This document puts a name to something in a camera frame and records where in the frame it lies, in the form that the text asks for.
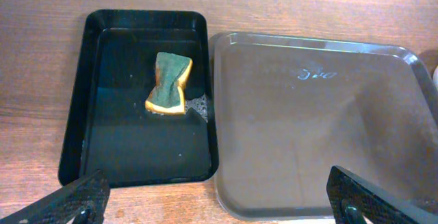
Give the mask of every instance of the gray tray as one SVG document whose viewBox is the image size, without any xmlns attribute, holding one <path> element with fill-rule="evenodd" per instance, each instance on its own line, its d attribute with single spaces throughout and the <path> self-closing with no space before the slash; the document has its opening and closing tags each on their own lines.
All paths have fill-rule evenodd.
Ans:
<svg viewBox="0 0 438 224">
<path fill-rule="evenodd" d="M 214 48 L 218 200 L 245 220 L 330 218 L 325 186 L 340 165 L 396 197 L 437 201 L 437 97 L 402 47 L 223 35 Z"/>
</svg>

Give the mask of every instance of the empty tray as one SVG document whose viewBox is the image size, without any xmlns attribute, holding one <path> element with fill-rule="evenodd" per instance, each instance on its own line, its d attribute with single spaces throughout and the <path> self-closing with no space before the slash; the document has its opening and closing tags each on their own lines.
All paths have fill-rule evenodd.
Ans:
<svg viewBox="0 0 438 224">
<path fill-rule="evenodd" d="M 59 169 L 63 185 L 100 169 L 111 187 L 194 182 L 218 166 L 207 24 L 195 12 L 99 10 L 83 33 Z M 157 53 L 192 58 L 185 98 L 207 115 L 145 110 Z"/>
<path fill-rule="evenodd" d="M 333 165 L 396 197 L 438 200 L 437 91 L 402 47 L 223 35 L 214 103 L 216 193 L 239 219 L 332 216 Z"/>
</svg>

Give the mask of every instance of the yellow sponge edge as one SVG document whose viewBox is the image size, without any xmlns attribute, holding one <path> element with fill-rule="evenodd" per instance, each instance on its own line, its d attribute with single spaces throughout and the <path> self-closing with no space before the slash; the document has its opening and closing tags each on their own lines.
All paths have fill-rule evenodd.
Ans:
<svg viewBox="0 0 438 224">
<path fill-rule="evenodd" d="M 178 92 L 179 92 L 179 100 L 180 104 L 175 107 L 171 108 L 165 108 L 161 107 L 159 105 L 155 105 L 154 103 L 151 103 L 150 101 L 146 100 L 145 106 L 146 110 L 151 112 L 156 112 L 158 114 L 169 114 L 169 115 L 176 115 L 176 114 L 185 114 L 185 98 L 184 98 L 184 89 L 185 85 L 187 84 L 187 80 L 189 79 L 190 71 L 192 70 L 193 61 L 190 59 L 189 65 L 185 69 L 184 73 L 181 74 L 181 76 L 178 78 Z"/>
</svg>

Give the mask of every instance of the brown wooden tabletop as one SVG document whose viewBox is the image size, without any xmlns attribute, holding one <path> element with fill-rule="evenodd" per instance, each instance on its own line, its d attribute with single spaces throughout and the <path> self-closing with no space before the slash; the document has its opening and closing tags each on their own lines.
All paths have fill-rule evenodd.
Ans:
<svg viewBox="0 0 438 224">
<path fill-rule="evenodd" d="M 195 10 L 248 31 L 406 47 L 438 64 L 438 0 L 0 0 L 0 217 L 57 190 L 81 35 L 101 8 Z M 114 189 L 106 223 L 238 223 L 213 182 Z"/>
</svg>

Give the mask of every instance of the green scouring pad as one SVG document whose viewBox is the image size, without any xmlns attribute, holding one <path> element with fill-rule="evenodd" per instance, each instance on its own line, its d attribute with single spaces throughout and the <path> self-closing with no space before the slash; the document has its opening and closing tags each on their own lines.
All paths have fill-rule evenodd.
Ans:
<svg viewBox="0 0 438 224">
<path fill-rule="evenodd" d="M 156 86 L 146 100 L 146 109 L 159 114 L 185 114 L 183 89 L 193 61 L 173 53 L 158 53 L 155 63 Z"/>
</svg>

